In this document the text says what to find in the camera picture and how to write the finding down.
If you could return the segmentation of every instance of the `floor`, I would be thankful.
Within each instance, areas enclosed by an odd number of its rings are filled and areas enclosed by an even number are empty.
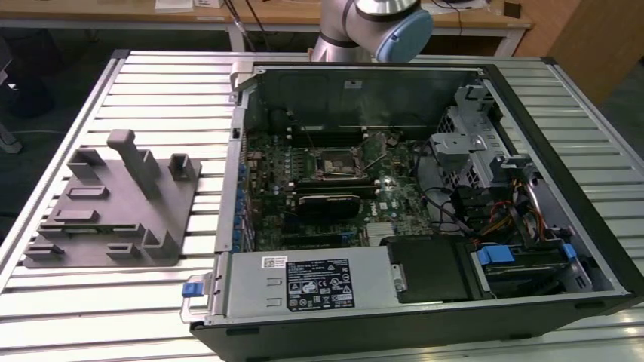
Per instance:
[[[89,41],[81,30],[50,32],[64,59],[64,70],[45,77],[56,107],[45,115],[17,119],[0,107],[0,119],[12,131],[46,130],[60,133],[18,133],[22,142],[18,155],[0,153],[0,240],[9,231],[13,217],[22,208],[34,184],[49,163],[64,132],[84,104],[113,49],[229,51],[224,32],[98,31],[97,41]],[[314,34],[280,33],[269,36],[276,51],[298,51],[313,47]],[[601,106],[620,134],[644,156],[644,66],[640,64]]]

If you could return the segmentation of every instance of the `motherboard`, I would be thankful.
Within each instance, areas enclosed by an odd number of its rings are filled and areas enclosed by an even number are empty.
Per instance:
[[[248,135],[254,251],[377,245],[436,227],[412,175],[420,143],[394,129]]]

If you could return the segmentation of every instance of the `wooden desk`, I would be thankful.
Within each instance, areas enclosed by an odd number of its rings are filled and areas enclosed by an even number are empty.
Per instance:
[[[248,30],[258,30],[244,0],[233,0]],[[526,18],[498,14],[502,0],[493,0],[492,11],[461,11],[460,29],[456,13],[433,15],[433,35],[496,36],[502,41],[496,55],[510,56],[530,28]],[[252,0],[268,31],[317,32],[320,0]],[[244,40],[232,25],[226,8],[194,8],[180,14],[156,14],[153,0],[1,0],[0,26],[77,29],[226,30],[232,50],[244,51]]]

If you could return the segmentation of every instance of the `aluminum slotted table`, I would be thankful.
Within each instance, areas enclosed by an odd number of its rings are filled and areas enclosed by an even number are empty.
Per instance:
[[[236,61],[306,61],[304,54],[116,51],[0,248],[2,361],[218,360],[181,323],[181,285],[213,264],[217,210],[233,105]],[[418,63],[493,63],[577,182],[644,271],[644,163],[558,66],[538,58],[418,57]],[[72,150],[97,147],[113,128],[137,132],[156,158],[202,160],[178,264],[164,268],[28,269],[22,250],[70,172]],[[518,136],[508,134],[520,151]],[[205,299],[193,300],[204,308]],[[644,305],[578,321],[545,336],[317,360],[641,360]]]

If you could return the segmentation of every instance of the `power supply label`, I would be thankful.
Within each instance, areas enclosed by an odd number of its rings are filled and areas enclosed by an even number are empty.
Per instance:
[[[285,281],[290,311],[354,307],[349,259],[286,262]]]

